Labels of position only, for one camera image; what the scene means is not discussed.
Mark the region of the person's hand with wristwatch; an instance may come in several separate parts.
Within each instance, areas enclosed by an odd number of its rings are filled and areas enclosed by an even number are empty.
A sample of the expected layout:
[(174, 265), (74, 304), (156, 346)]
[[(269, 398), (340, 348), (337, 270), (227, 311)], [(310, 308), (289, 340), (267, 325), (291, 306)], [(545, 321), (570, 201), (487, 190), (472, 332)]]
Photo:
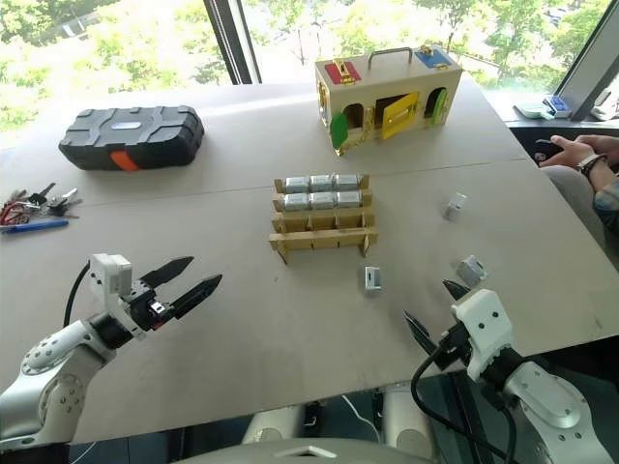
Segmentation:
[(581, 135), (575, 140), (569, 140), (560, 135), (553, 135), (550, 141), (560, 147), (561, 151), (552, 158), (542, 161), (540, 167), (563, 165), (578, 169), (586, 160), (597, 155), (594, 149), (595, 138), (592, 136)]

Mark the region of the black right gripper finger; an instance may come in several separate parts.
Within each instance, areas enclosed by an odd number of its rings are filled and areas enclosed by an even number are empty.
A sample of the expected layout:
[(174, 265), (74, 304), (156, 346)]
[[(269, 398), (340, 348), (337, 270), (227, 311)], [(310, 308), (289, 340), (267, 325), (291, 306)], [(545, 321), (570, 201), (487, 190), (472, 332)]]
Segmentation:
[(413, 338), (428, 355), (431, 355), (440, 348), (440, 346), (430, 338), (427, 329), (417, 318), (406, 310), (403, 311), (403, 316)]
[(462, 300), (471, 292), (469, 287), (449, 279), (443, 279), (442, 284), (455, 302)]

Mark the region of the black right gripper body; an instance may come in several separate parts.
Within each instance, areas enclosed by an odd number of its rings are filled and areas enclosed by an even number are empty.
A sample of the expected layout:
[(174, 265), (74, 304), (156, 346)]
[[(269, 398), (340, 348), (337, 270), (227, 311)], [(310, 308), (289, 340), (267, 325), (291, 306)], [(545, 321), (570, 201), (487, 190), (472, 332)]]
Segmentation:
[(462, 322), (457, 322), (442, 333), (438, 342), (439, 355), (434, 363), (441, 370), (446, 370), (456, 362), (464, 366), (469, 365), (472, 347), (469, 341), (469, 332)]

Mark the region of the person's bare hand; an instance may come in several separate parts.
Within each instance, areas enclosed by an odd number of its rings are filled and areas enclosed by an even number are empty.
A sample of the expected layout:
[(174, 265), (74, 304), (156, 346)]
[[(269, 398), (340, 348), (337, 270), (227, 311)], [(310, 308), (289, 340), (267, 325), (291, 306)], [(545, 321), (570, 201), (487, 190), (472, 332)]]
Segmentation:
[(596, 154), (607, 155), (611, 162), (618, 162), (619, 138), (609, 135), (584, 134), (579, 135), (576, 142), (590, 146)]

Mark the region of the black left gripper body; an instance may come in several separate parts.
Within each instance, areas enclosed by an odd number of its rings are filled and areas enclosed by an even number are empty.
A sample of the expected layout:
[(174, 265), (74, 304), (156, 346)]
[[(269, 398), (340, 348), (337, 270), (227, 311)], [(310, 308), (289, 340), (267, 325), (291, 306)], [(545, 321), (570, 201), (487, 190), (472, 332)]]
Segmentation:
[(172, 318), (174, 312), (172, 304), (162, 303), (155, 289), (139, 279), (132, 282), (126, 303), (132, 320), (144, 332), (156, 331)]

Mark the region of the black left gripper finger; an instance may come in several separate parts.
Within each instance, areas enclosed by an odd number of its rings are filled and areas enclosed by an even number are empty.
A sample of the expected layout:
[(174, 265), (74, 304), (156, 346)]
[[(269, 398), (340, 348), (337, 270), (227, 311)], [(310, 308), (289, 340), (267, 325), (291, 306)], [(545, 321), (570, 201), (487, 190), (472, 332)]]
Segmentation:
[(193, 259), (193, 256), (174, 258), (156, 270), (143, 275), (139, 280), (149, 287), (159, 287), (179, 276)]
[(221, 280), (222, 274), (211, 275), (202, 279), (192, 289), (188, 290), (170, 304), (166, 321), (172, 318), (181, 319), (195, 307), (201, 305), (215, 292)]

